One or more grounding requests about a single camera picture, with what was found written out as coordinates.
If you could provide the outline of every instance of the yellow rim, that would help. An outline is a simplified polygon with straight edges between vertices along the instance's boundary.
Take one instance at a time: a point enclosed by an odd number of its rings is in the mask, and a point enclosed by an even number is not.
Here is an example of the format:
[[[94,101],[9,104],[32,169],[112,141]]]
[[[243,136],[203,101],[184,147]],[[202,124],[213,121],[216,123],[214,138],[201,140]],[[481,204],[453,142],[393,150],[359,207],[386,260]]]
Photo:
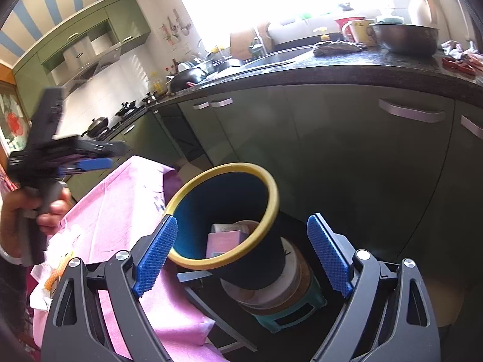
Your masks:
[[[189,259],[183,256],[180,256],[178,252],[171,248],[171,251],[168,255],[170,260],[174,261],[176,264],[182,266],[183,268],[195,269],[195,270],[208,270],[213,268],[218,268],[223,265],[230,264],[238,260],[240,257],[246,255],[249,251],[251,251],[258,243],[265,237],[267,232],[269,231],[270,227],[275,221],[275,218],[278,213],[279,209],[279,195],[278,195],[278,188],[277,184],[275,183],[274,178],[271,174],[265,170],[264,168],[257,166],[251,163],[230,163],[230,164],[223,164],[221,166],[214,167],[213,169],[207,170],[200,175],[194,177],[191,181],[189,181],[185,186],[183,186],[171,199],[171,201],[166,206],[166,210],[164,214],[172,215],[176,211],[176,208],[180,204],[181,200],[196,186],[203,183],[204,181],[218,176],[220,174],[225,173],[232,173],[232,172],[243,172],[252,174],[258,177],[267,187],[269,191],[269,199],[267,203],[267,208],[263,217],[256,227],[256,229],[248,236],[245,241],[241,244],[236,246],[227,253],[224,253],[220,256],[213,257],[211,259]]]

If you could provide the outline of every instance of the cabinet handle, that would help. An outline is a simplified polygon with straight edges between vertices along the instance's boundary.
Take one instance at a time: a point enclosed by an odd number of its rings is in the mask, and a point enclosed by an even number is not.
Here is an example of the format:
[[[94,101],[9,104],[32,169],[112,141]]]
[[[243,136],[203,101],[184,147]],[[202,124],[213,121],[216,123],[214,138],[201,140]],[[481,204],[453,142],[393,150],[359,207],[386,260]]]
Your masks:
[[[203,102],[203,103],[195,103],[193,105],[194,110],[201,110],[204,109],[205,107],[208,107],[210,105],[209,102]]]
[[[228,99],[224,99],[223,101],[210,102],[210,105],[213,107],[222,107],[222,106],[229,105],[230,103],[233,103],[233,99],[228,98]]]
[[[383,99],[379,99],[379,107],[382,110],[387,111],[389,114],[392,114],[393,116],[415,119],[416,121],[421,122],[441,122],[444,121],[444,119],[446,118],[445,111],[424,111],[418,109],[411,109],[409,107],[394,105],[393,103],[390,103]]]
[[[75,36],[78,36],[79,33],[73,33],[69,38],[67,38],[67,41],[70,40],[71,38],[74,38]]]
[[[477,138],[483,140],[483,128],[480,128],[474,122],[472,122],[468,117],[461,116],[461,125],[473,133]]]
[[[130,126],[129,128],[126,129],[126,131],[123,133],[123,135],[125,135],[126,133],[129,133],[130,131],[132,131],[134,129],[136,125],[132,125]]]

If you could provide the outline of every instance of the white kettle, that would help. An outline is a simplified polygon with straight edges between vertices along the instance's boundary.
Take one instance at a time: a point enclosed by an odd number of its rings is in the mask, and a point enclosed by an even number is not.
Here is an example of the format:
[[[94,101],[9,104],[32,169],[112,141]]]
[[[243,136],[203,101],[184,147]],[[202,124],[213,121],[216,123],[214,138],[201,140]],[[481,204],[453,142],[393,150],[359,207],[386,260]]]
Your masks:
[[[450,39],[443,11],[433,0],[411,0],[408,11],[412,24],[439,29],[439,44]]]

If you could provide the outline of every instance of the mug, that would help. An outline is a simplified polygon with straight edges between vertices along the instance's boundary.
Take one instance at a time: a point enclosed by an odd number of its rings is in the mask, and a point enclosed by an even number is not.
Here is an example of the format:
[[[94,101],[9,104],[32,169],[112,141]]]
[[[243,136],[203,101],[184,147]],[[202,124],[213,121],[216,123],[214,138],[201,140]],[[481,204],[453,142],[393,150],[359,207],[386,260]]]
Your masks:
[[[347,24],[351,20],[364,20],[366,17],[365,16],[352,16],[352,17],[341,17],[340,19],[335,19],[335,22],[339,26],[340,32],[344,36],[348,36],[349,38],[346,38],[350,42],[354,42],[354,39],[352,38],[352,33],[350,28],[346,28],[345,31],[342,31],[342,28],[344,27],[345,24]]]
[[[367,46],[376,46],[376,33],[374,32],[374,29],[370,26],[371,23],[375,23],[375,21],[372,19],[348,21],[342,27],[342,35],[347,41],[352,42],[352,40],[346,34],[346,29],[349,28],[351,30],[354,42],[365,43]]]

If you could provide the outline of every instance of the kitchen sink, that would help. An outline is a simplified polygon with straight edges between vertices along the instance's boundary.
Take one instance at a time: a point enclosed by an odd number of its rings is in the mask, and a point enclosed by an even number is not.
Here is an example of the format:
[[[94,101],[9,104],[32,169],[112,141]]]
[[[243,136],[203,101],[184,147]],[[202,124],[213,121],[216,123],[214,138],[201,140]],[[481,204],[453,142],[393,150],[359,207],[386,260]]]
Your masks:
[[[301,48],[294,48],[288,50],[282,50],[281,52],[276,52],[267,55],[266,57],[259,58],[258,60],[251,61],[248,64],[245,64],[241,67],[243,71],[247,69],[262,69],[268,66],[278,66],[278,65],[285,65],[290,64],[291,62],[295,62],[298,60],[303,60],[305,58],[310,57],[310,54],[304,56],[304,58],[295,59],[302,54],[310,52],[312,50],[312,46],[303,46]]]

